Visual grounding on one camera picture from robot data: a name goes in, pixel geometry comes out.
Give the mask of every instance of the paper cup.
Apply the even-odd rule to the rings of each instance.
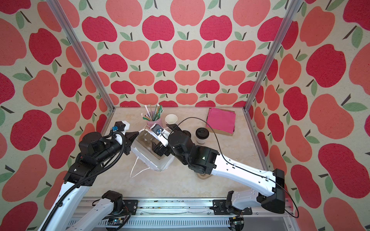
[[[177,123],[177,116],[175,114],[169,114],[165,118],[166,124],[175,124]]]

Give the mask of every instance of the apple stem print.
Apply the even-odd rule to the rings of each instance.
[[[22,29],[24,27],[24,19],[27,22],[31,23],[21,10],[16,13],[16,22],[19,29]]]
[[[87,5],[89,5],[89,8],[93,10],[89,0],[80,0],[80,2],[78,4],[78,10],[85,10]]]

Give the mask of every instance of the apple wallpaper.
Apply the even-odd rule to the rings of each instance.
[[[66,14],[87,53],[97,51],[91,62],[116,106],[194,107],[245,105],[291,1],[71,2],[79,17]],[[284,49],[294,44],[297,24],[289,34]]]
[[[370,230],[369,12],[366,0],[303,2],[296,41],[282,42],[249,108],[301,231]]]
[[[100,132],[108,115],[51,16],[45,1],[0,2],[1,231],[39,228],[79,141]],[[83,44],[96,59],[95,48]],[[102,75],[102,81],[110,80]]]

